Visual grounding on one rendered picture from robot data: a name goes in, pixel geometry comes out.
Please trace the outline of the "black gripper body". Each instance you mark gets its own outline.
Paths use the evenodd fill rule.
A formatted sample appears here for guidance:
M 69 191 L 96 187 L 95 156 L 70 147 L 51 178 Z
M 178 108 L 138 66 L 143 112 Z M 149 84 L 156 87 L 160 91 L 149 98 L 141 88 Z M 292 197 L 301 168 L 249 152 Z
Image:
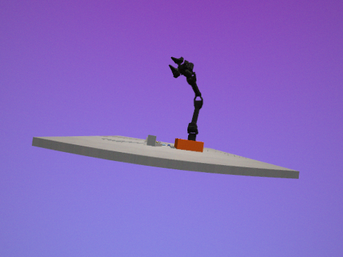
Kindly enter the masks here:
M 179 60 L 179 62 L 177 63 L 179 69 L 178 69 L 178 72 L 174 74 L 174 76 L 173 76 L 174 78 L 179 77 L 180 74 L 181 74 L 181 75 L 185 75 L 185 74 L 187 73 L 188 70 L 187 70 L 187 71 L 181 70 L 181 67 L 183 67 L 183 65 L 181 65 L 181 63 L 183 63 L 183 60 L 184 60 L 183 57 L 180 57 L 180 60 Z

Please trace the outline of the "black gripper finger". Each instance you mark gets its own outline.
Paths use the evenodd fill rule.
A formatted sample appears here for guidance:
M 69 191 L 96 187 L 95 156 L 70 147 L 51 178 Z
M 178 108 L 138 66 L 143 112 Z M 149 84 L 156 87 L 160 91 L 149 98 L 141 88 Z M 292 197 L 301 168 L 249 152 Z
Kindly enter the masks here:
M 171 71 L 173 72 L 173 75 L 178 72 L 179 68 L 175 68 L 175 67 L 173 67 L 171 65 L 169 65 L 169 67 L 170 67 Z
M 178 62 L 179 62 L 179 60 L 180 60 L 180 58 L 179 59 L 177 59 L 177 58 L 175 58 L 175 57 L 171 57 L 171 59 L 177 64 Z

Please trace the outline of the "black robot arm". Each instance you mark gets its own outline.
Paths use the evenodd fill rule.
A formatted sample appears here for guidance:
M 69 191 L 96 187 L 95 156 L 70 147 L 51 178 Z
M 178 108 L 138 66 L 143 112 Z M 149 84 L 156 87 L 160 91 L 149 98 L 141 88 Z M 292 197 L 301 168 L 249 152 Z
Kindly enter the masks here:
M 203 105 L 203 98 L 201 97 L 201 93 L 198 89 L 198 86 L 196 85 L 196 73 L 193 72 L 194 64 L 192 62 L 184 61 L 183 67 L 181 67 L 181 70 L 187 71 L 187 73 L 184 75 L 186 77 L 186 82 L 192 87 L 195 98 L 194 98 L 194 114 L 192 118 L 192 122 L 189 123 L 187 127 L 187 133 L 188 139 L 191 141 L 196 141 L 196 135 L 198 135 L 198 126 L 197 126 L 197 120 L 198 120 L 198 114 L 199 111 Z M 196 97 L 200 97 L 201 101 L 196 101 Z

